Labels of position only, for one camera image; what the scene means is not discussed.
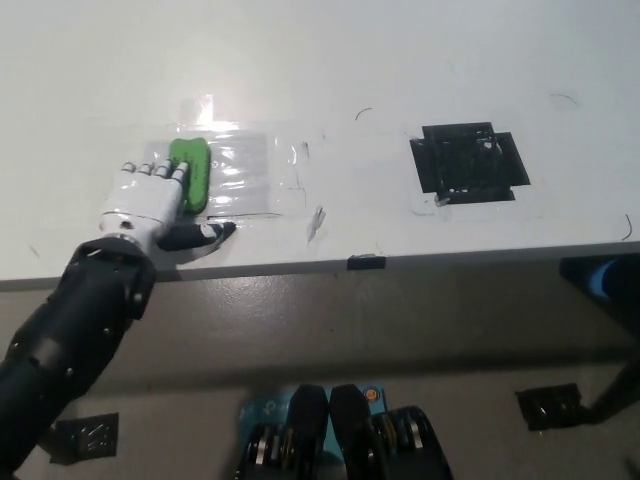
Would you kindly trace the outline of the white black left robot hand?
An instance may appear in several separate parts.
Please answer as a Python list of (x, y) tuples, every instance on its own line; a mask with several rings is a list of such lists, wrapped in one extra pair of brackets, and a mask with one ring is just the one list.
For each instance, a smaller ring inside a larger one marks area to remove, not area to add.
[(103, 207), (102, 235), (126, 240), (146, 254), (154, 248), (166, 252), (218, 248), (235, 233), (236, 224), (180, 223), (188, 180), (187, 162), (125, 163), (115, 175)]

